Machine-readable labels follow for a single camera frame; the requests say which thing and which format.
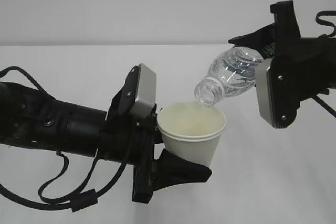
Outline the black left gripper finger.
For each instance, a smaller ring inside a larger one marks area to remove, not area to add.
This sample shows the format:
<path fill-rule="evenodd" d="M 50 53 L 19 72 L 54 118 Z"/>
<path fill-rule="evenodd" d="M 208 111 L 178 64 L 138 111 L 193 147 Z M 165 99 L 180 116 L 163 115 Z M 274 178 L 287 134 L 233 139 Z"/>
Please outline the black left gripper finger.
<path fill-rule="evenodd" d="M 182 159 L 164 149 L 152 165 L 154 190 L 189 183 L 205 183 L 212 175 L 210 168 Z"/>
<path fill-rule="evenodd" d="M 155 104 L 151 111 L 151 119 L 152 119 L 152 132 L 154 135 L 154 144 L 163 144 L 162 135 L 158 127 L 157 121 L 157 105 Z"/>

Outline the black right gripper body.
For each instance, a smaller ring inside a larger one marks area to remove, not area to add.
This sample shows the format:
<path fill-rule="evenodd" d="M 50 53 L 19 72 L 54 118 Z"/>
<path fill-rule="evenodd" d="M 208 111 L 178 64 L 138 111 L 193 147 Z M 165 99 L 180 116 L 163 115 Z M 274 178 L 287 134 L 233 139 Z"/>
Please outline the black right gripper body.
<path fill-rule="evenodd" d="M 335 38 L 300 38 L 293 55 L 274 57 L 290 75 L 300 102 L 335 87 Z"/>

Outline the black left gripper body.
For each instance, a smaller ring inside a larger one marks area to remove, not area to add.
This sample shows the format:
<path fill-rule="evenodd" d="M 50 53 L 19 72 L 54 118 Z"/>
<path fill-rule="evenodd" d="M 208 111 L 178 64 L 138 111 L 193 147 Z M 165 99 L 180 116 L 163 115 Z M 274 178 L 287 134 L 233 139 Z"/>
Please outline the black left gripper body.
<path fill-rule="evenodd" d="M 106 194 L 119 180 L 127 165 L 133 166 L 132 201 L 147 204 L 153 196 L 152 164 L 154 161 L 156 121 L 146 119 L 118 125 L 111 133 L 103 133 L 98 147 L 98 157 L 119 162 L 113 178 L 98 191 Z"/>

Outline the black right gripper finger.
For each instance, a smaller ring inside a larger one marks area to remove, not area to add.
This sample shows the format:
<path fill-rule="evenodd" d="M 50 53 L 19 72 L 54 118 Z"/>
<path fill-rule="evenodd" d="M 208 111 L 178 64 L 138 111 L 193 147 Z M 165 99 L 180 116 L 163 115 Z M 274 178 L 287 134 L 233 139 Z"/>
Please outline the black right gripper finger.
<path fill-rule="evenodd" d="M 297 51 L 297 42 L 301 38 L 295 15 L 293 0 L 279 1 L 270 5 L 274 16 L 275 52 L 273 58 L 280 55 L 293 55 Z"/>
<path fill-rule="evenodd" d="M 262 49 L 276 41 L 276 24 L 272 23 L 253 33 L 237 36 L 228 40 L 229 44 L 254 50 Z"/>

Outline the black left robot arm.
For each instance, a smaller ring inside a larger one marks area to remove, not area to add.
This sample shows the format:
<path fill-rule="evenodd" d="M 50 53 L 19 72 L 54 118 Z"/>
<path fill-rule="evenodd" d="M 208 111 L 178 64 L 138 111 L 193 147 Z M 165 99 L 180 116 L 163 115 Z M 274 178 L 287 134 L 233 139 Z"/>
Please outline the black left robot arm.
<path fill-rule="evenodd" d="M 133 166 L 132 200 L 147 204 L 162 188 L 206 182 L 212 171 L 167 150 L 154 158 L 162 142 L 152 110 L 145 118 L 122 111 L 118 93 L 108 111 L 47 98 L 41 91 L 1 83 L 1 143 L 119 162 Z"/>

